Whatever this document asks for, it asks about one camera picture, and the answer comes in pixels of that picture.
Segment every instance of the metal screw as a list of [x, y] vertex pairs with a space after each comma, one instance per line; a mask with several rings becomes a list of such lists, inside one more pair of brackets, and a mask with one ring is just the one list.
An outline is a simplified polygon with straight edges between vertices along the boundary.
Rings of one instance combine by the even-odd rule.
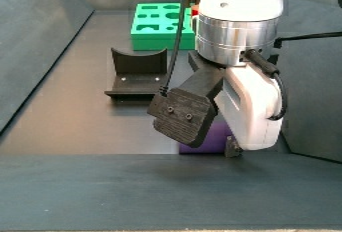
[[222, 8], [226, 8], [227, 6], [229, 6], [227, 3], [220, 3], [220, 7], [222, 7]]
[[191, 114], [187, 114], [187, 115], [186, 115], [186, 119], [187, 119], [187, 120], [191, 120], [191, 119], [192, 119], [192, 115], [191, 115]]

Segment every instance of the black holder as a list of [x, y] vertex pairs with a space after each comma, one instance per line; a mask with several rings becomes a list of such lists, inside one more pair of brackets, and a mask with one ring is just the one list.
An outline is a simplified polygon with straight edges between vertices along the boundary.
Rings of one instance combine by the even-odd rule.
[[111, 98], [143, 97], [152, 99], [167, 74], [167, 49], [152, 55], [130, 55], [114, 48], [112, 60], [116, 71]]

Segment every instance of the block hole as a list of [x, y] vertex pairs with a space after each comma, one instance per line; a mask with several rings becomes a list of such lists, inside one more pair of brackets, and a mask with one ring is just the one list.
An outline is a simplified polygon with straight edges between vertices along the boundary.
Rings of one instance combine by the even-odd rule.
[[166, 17], [171, 20], [175, 20], [179, 18], [179, 12], [170, 12], [166, 14]]
[[158, 9], [158, 6], [155, 6], [155, 5], [144, 5], [144, 6], [142, 7], [142, 9], [143, 9], [143, 10], [156, 10], [156, 9]]
[[138, 25], [136, 30], [143, 30], [146, 28], [151, 28], [154, 30], [159, 30], [159, 25]]
[[166, 5], [164, 6], [164, 9], [179, 9], [179, 6], [178, 5]]
[[167, 30], [174, 30], [174, 29], [176, 29], [176, 26], [178, 26], [178, 24], [175, 25], [176, 23], [172, 23], [172, 25], [175, 26], [175, 27], [167, 27], [166, 29]]

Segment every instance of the purple object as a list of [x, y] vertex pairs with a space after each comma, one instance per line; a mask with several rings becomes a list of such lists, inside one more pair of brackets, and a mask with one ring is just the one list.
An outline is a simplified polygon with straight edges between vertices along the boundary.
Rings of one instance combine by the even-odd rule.
[[212, 123], [207, 137], [199, 148], [191, 148], [179, 143], [179, 154], [216, 154], [224, 153], [227, 136], [233, 135], [230, 127], [226, 122]]

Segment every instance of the gray floor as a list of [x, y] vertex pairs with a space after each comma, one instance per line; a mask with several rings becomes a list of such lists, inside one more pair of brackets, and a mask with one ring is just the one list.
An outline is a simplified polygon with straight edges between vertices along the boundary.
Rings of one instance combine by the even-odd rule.
[[[1, 136], [0, 230], [342, 229], [341, 164], [170, 155], [147, 104], [103, 94], [130, 24], [127, 12], [91, 18]], [[182, 52], [172, 86], [190, 74]]]
[[[103, 93], [114, 82], [111, 47], [131, 52], [130, 25], [127, 12], [91, 18], [3, 136], [0, 154], [178, 153], [152, 128], [148, 103], [115, 103]], [[171, 85], [191, 75], [186, 57], [180, 52]]]

